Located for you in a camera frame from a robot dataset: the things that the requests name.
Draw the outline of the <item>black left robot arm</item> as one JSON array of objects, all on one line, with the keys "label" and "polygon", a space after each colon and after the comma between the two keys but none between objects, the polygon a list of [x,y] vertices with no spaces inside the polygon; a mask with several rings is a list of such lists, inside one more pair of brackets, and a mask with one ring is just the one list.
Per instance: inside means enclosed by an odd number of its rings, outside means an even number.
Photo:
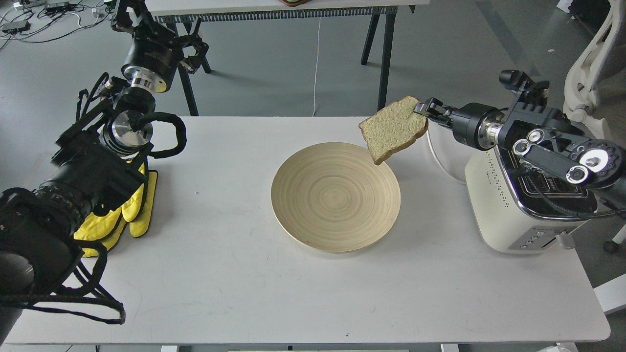
[{"label": "black left robot arm", "polygon": [[51,162],[56,173],[35,189],[1,194],[1,339],[23,310],[69,313],[52,303],[94,305],[118,313],[100,318],[122,325],[123,303],[100,284],[107,250],[98,240],[74,234],[89,216],[121,209],[139,189],[148,191],[148,158],[183,152],[186,127],[176,114],[155,111],[155,94],[171,87],[175,73],[206,66],[208,44],[199,35],[202,19],[186,20],[188,34],[154,20],[143,0],[117,0],[111,27],[132,36],[121,77],[104,73],[79,102],[76,121],[57,140]]}]

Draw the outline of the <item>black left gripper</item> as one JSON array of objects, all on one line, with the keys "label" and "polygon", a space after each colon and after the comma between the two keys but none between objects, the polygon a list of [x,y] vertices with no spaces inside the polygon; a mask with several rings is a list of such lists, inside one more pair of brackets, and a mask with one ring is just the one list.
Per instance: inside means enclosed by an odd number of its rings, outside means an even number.
[{"label": "black left gripper", "polygon": [[[174,31],[168,28],[155,30],[154,18],[145,0],[113,2],[112,30],[131,33],[133,38],[121,68],[128,82],[138,70],[147,71],[155,85],[154,92],[164,93],[171,87],[178,64],[191,74],[202,66],[209,46],[198,34],[175,37]],[[192,47],[195,53],[185,56],[186,47]]]}]

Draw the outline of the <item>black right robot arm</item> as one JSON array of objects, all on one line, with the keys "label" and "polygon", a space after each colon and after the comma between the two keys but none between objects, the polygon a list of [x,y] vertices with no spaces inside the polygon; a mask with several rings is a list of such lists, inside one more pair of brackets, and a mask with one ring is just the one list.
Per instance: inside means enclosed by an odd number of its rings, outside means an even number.
[{"label": "black right robot arm", "polygon": [[519,70],[503,70],[499,82],[515,95],[507,109],[468,103],[457,109],[436,98],[417,103],[414,111],[451,130],[457,142],[473,149],[507,150],[521,162],[520,175],[548,174],[590,190],[608,211],[584,213],[539,196],[553,209],[578,219],[625,216],[625,150],[575,127],[565,114],[546,106],[549,82],[534,82]]}]

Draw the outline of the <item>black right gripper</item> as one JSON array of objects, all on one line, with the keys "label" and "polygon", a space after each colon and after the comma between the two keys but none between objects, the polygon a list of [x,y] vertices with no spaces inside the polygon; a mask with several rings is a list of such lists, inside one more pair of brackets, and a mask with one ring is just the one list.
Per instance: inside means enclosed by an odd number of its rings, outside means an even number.
[{"label": "black right gripper", "polygon": [[457,142],[477,150],[489,150],[497,145],[504,118],[503,111],[491,106],[468,103],[456,109],[434,97],[416,103],[414,112],[450,129]]}]

